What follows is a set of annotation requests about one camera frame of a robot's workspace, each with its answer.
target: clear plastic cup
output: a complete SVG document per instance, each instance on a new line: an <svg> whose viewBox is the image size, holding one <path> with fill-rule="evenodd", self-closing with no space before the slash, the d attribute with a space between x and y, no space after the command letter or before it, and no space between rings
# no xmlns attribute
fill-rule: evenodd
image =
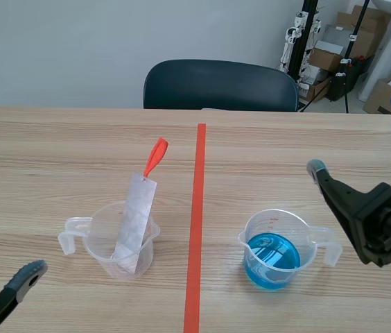
<svg viewBox="0 0 391 333"><path fill-rule="evenodd" d="M245 247L244 265L259 286L280 289L308 267L318 248L325 248L324 263L335 266L342 246L330 228L313 228L284 210L264 210L246 223L238 240Z"/></svg>
<svg viewBox="0 0 391 333"><path fill-rule="evenodd" d="M113 278L131 280L145 273L153 261L153 239L159 235L160 228L150 215L140 250L126 257L114 258L124 206L125 202L119 201L102 208L92 217L67 219L64 232L58 235L65 255L76 251L74 237L82 237L86 251ZM133 256L138 256L138 261L132 260Z"/></svg>

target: red clip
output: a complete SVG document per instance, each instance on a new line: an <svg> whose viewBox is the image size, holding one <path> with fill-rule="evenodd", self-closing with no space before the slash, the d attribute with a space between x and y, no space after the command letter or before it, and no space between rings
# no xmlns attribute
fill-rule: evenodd
<svg viewBox="0 0 391 333"><path fill-rule="evenodd" d="M148 177L149 173L160 163L162 158L165 156L166 149L168 148L168 142L160 137L157 140L151 155L149 155L148 163L146 163L146 169L143 176Z"/></svg>

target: floor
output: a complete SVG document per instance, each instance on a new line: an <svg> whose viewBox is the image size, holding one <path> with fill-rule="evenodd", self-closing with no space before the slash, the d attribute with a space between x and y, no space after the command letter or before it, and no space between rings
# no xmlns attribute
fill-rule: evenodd
<svg viewBox="0 0 391 333"><path fill-rule="evenodd" d="M364 114L366 112L362 108L365 103L357 99L357 92L358 89L355 88L348 94L348 110L349 113ZM345 113L345 98L331 102L325 97L317 103L312 103L305 112Z"/></svg>

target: measuring cup handle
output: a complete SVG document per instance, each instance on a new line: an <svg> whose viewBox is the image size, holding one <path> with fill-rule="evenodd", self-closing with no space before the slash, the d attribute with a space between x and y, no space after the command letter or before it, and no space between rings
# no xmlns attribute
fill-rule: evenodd
<svg viewBox="0 0 391 333"><path fill-rule="evenodd" d="M87 237L91 230L91 217L73 217L66 220L64 232L58 235L58 241L65 255L76 251L74 237Z"/></svg>
<svg viewBox="0 0 391 333"><path fill-rule="evenodd" d="M325 248L324 263L335 266L342 254L342 246L336 241L334 231L330 228L310 228L310 240L319 248Z"/></svg>

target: black chair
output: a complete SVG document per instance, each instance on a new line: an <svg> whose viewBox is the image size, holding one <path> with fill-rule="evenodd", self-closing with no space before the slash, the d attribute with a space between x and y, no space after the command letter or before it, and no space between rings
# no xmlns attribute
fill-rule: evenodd
<svg viewBox="0 0 391 333"><path fill-rule="evenodd" d="M146 77L145 109L296 112L294 80L267 67L218 60L169 60Z"/></svg>

